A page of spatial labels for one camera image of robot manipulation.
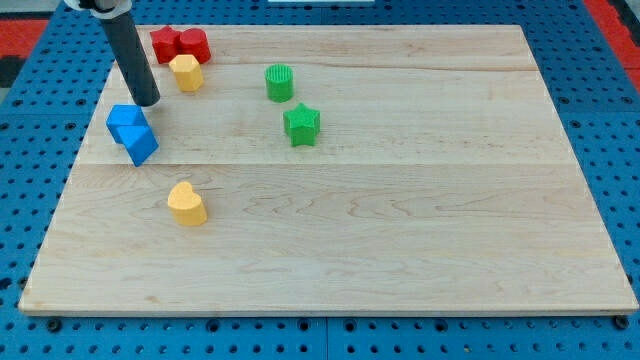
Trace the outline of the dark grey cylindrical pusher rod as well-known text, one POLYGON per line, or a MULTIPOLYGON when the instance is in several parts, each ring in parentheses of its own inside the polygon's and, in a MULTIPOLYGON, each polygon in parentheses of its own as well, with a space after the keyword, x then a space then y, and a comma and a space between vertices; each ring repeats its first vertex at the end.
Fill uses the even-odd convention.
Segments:
POLYGON ((124 12, 100 23, 134 103, 156 104, 160 92, 131 14, 124 12))

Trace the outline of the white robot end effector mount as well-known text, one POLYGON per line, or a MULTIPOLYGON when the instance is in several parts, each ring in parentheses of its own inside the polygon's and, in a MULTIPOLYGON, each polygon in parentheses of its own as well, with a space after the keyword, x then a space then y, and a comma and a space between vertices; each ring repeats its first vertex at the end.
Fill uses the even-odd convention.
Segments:
POLYGON ((113 19, 132 8, 131 0, 64 0, 64 3, 77 11, 89 11, 98 19, 113 19))

